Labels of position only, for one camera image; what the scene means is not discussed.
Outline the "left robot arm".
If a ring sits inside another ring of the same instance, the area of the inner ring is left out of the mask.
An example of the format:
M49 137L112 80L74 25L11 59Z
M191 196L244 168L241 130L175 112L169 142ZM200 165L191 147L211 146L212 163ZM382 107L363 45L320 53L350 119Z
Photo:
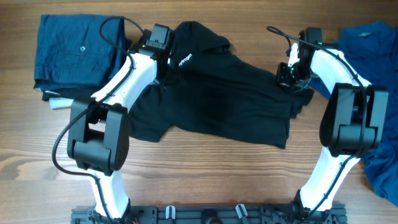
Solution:
M74 209L72 223L132 222L121 172L129 151L128 112L147 86L167 74L173 39L172 29L156 24L102 89L73 101L67 154L90 177L96 204Z

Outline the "black polo shirt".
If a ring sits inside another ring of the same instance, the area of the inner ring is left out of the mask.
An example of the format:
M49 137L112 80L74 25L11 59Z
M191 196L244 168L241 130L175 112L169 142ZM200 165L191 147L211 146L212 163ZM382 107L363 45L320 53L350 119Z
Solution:
M148 85L129 111L130 136L157 142L175 126L284 148L290 122L313 90L289 93L273 73L240 60L229 40L196 21L175 29L176 80Z

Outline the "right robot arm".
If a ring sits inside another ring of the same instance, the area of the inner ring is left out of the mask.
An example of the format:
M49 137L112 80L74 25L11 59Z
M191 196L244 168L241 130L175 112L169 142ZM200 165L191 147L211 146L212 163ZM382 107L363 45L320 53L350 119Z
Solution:
M320 123L320 157L289 211L290 222L325 223L349 171L381 142L388 92L360 77L337 46L324 43L321 29L308 27L298 37L268 30L289 43L289 61L277 69L279 85L298 93L317 78L330 94Z

